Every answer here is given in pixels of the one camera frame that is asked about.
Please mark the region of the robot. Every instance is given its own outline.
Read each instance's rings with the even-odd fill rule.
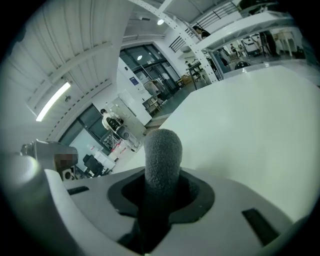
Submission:
[[[3,159],[0,183],[21,225],[56,255],[255,255],[293,226],[245,185],[180,167],[170,130],[146,136],[145,166],[69,181],[59,172],[77,163],[75,149],[33,145]]]

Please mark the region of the black slot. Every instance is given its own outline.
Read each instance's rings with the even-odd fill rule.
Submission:
[[[279,236],[279,233],[268,223],[257,209],[252,208],[244,210],[242,214],[263,246],[271,243]]]
[[[78,186],[75,188],[67,189],[70,196],[84,192],[84,191],[88,191],[88,190],[89,190],[89,188],[87,186]]]

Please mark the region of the desk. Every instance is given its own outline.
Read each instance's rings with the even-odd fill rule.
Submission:
[[[253,189],[293,221],[319,193],[320,90],[283,66],[192,92],[160,128],[181,139],[181,166]],[[126,170],[145,165],[140,149]]]
[[[195,79],[194,79],[194,76],[193,76],[193,74],[192,74],[192,71],[194,71],[196,68],[199,68],[199,69],[200,69],[199,66],[201,66],[201,62],[200,62],[200,61],[197,61],[195,64],[193,64],[191,67],[188,68],[189,73],[190,73],[190,77],[191,77],[191,79],[192,79],[192,81],[193,81],[194,88],[195,88],[196,90],[197,90],[197,85],[196,85],[196,81],[195,81]]]

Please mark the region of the metal frame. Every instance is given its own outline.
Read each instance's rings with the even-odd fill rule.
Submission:
[[[212,70],[205,54],[197,49],[196,43],[192,40],[192,38],[184,31],[183,28],[179,26],[178,23],[176,23],[172,18],[170,18],[167,14],[163,13],[161,9],[157,9],[153,7],[151,4],[143,1],[143,0],[128,0],[146,10],[151,12],[152,14],[156,15],[159,19],[164,20],[164,22],[171,27],[173,30],[175,30],[181,38],[185,41],[186,45],[191,48],[191,50],[194,52],[194,55],[196,58],[201,62],[201,65],[203,69],[205,70],[208,78],[210,79],[211,83],[218,82],[218,78],[216,77],[216,74]]]

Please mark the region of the white ceiling panel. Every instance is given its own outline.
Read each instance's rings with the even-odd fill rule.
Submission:
[[[124,35],[164,35],[169,26],[165,23],[158,25],[158,20],[159,18],[153,13],[147,11],[139,5],[135,5],[133,11],[131,12]]]
[[[173,0],[166,12],[192,24],[201,15],[226,2],[230,0]]]

